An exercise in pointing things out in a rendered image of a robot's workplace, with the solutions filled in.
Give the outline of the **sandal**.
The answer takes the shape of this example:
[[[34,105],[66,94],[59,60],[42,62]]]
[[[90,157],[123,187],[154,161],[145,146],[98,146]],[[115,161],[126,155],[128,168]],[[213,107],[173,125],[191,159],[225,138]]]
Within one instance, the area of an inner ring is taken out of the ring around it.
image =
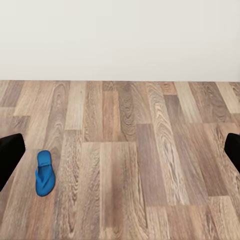
[[[48,150],[40,151],[37,162],[35,190],[38,196],[45,197],[51,193],[56,183],[51,153]]]

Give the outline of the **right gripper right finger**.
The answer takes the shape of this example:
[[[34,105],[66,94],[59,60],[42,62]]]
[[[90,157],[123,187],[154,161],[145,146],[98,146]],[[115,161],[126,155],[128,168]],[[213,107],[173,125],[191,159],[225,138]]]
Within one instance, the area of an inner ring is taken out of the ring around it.
[[[224,146],[224,151],[240,173],[240,135],[229,133]]]

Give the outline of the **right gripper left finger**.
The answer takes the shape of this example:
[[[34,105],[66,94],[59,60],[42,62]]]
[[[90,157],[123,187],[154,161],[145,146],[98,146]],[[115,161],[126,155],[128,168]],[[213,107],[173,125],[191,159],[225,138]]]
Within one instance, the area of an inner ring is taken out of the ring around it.
[[[0,138],[0,192],[25,153],[21,133]]]

